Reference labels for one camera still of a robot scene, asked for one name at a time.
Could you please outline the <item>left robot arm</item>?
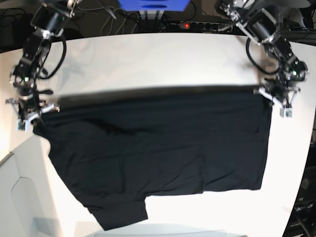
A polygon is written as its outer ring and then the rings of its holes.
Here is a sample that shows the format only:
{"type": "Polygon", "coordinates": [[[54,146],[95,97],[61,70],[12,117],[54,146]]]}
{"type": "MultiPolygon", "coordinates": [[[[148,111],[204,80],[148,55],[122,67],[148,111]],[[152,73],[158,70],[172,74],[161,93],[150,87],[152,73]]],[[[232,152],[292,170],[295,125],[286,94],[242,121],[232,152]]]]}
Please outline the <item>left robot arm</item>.
{"type": "Polygon", "coordinates": [[[219,31],[238,27],[247,36],[247,54],[250,42],[254,42],[276,60],[277,68],[267,72],[251,56],[248,57],[253,66],[266,75],[258,93],[278,104],[282,110],[290,111],[294,97],[300,91],[297,84],[307,79],[309,70],[306,63],[293,53],[290,43],[277,29],[277,20],[267,11],[267,7],[281,4],[276,0],[219,0],[217,4],[231,19],[231,23],[219,27],[219,31]]]}

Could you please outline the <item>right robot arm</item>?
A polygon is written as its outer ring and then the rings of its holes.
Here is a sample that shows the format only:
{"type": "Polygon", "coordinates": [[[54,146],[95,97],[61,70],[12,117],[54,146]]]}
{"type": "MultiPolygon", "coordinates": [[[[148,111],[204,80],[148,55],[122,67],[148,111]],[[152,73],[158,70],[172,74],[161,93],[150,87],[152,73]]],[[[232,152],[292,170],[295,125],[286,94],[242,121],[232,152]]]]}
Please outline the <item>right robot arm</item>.
{"type": "Polygon", "coordinates": [[[52,78],[64,62],[67,45],[63,35],[67,22],[74,17],[79,0],[43,0],[31,20],[34,32],[23,46],[23,54],[10,73],[9,83],[16,90],[18,99],[9,98],[17,114],[17,129],[27,131],[34,120],[40,120],[42,114],[59,110],[53,103],[40,99],[40,95],[52,95],[51,89],[39,91],[38,80],[52,78]],[[48,73],[44,64],[51,50],[52,40],[60,38],[63,45],[62,56],[56,68],[48,73]]]}

